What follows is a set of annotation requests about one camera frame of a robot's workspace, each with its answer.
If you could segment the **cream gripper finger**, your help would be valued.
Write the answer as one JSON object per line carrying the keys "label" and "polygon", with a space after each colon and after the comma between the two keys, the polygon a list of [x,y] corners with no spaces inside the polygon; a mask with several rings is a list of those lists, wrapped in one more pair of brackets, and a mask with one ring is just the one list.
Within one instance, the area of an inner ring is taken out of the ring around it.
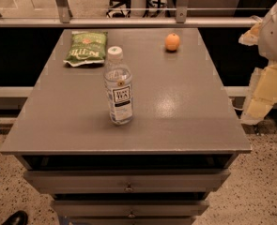
{"label": "cream gripper finger", "polygon": [[245,32],[240,36],[239,43],[247,46],[257,45],[260,28],[261,28],[261,23],[260,22],[256,23],[247,32]]}
{"label": "cream gripper finger", "polygon": [[240,122],[256,125],[277,103],[277,62],[264,68],[256,67],[249,82],[249,90],[242,107]]}

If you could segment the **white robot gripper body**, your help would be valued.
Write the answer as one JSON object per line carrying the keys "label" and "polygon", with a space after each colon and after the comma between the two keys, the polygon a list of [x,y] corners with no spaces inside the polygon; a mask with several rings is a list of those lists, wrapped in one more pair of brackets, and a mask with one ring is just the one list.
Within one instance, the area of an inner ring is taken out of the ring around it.
{"label": "white robot gripper body", "polygon": [[277,2],[261,23],[258,50],[261,56],[277,61]]}

